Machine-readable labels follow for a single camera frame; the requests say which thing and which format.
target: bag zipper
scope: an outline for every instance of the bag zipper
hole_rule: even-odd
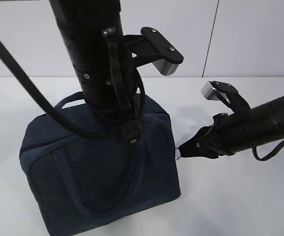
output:
[[[156,112],[156,113],[152,113],[152,114],[165,114],[165,115],[168,115],[168,113],[166,112]],[[148,120],[145,120],[144,121],[145,123],[149,123],[149,124],[154,124],[154,125],[157,125],[160,130],[164,133],[164,135],[166,134],[164,128],[163,128],[163,123],[159,120],[159,122],[151,122],[151,121],[148,121]],[[48,146],[50,144],[53,144],[55,142],[58,142],[60,140],[63,140],[63,139],[66,139],[66,138],[70,138],[72,136],[74,136],[76,134],[72,134],[72,135],[68,135],[68,136],[65,136],[65,137],[62,137],[62,138],[59,138],[59,139],[55,139],[55,140],[52,140],[52,141],[49,141],[49,142],[44,142],[44,143],[38,143],[38,144],[33,144],[33,145],[29,145],[29,146],[26,146],[26,147],[22,147],[20,149],[20,155],[24,152],[24,151],[28,151],[28,150],[31,150],[31,149],[34,149],[34,148],[40,148],[40,147],[44,147],[44,146]]]

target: black cable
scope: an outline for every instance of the black cable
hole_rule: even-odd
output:
[[[272,157],[276,156],[279,153],[279,151],[282,150],[282,148],[284,148],[284,140],[281,141],[269,154],[267,154],[263,158],[260,158],[258,156],[258,153],[257,153],[257,150],[256,150],[255,147],[252,148],[252,153],[253,153],[253,155],[254,155],[256,160],[258,160],[258,161],[267,161],[267,160],[271,159]]]
[[[12,72],[14,77],[19,81],[19,83],[24,87],[24,89],[29,93],[29,95],[34,99],[34,101],[47,113],[51,118],[53,118],[58,124],[68,129],[69,131],[78,134],[80,136],[93,139],[93,140],[107,140],[114,138],[111,134],[106,133],[94,133],[89,132],[87,130],[81,129],[71,122],[69,122],[64,116],[62,116],[56,109],[52,107],[52,105],[47,101],[47,99],[40,93],[38,88],[34,85],[34,83],[30,80],[24,70],[19,66],[19,64],[15,61],[12,55],[8,52],[5,46],[0,42],[0,59],[1,61],[8,67],[8,69]],[[145,91],[143,88],[142,80],[139,79],[141,93]]]

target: screw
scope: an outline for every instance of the screw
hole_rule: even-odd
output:
[[[104,31],[103,31],[103,36],[104,36],[104,37],[107,37],[107,36],[108,36],[107,30],[104,30]]]

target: black strap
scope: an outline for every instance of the black strap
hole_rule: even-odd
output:
[[[284,148],[284,140],[281,141],[269,154],[267,154],[263,158],[260,158],[258,156],[256,147],[252,148],[252,153],[253,153],[254,157],[256,158],[256,160],[258,160],[258,161],[267,161],[267,160],[271,159],[272,157],[276,156],[279,153],[279,151],[281,151],[282,148]]]
[[[134,197],[143,175],[145,152],[143,139],[141,139],[134,144],[128,144],[128,157],[134,158],[134,162],[128,175],[129,183],[124,195],[111,208],[94,211],[86,205],[80,193],[79,184],[71,166],[67,150],[61,147],[55,150],[52,155],[56,160],[59,173],[71,199],[79,212],[87,219],[102,219],[115,214],[125,207]]]

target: white wall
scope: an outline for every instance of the white wall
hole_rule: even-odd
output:
[[[284,76],[284,0],[220,0],[205,76]]]
[[[125,34],[157,28],[185,57],[174,76],[201,76],[217,0],[123,0]],[[74,76],[47,0],[0,2],[0,39],[31,76]],[[142,76],[160,76],[153,65]],[[0,62],[0,76],[10,76]]]

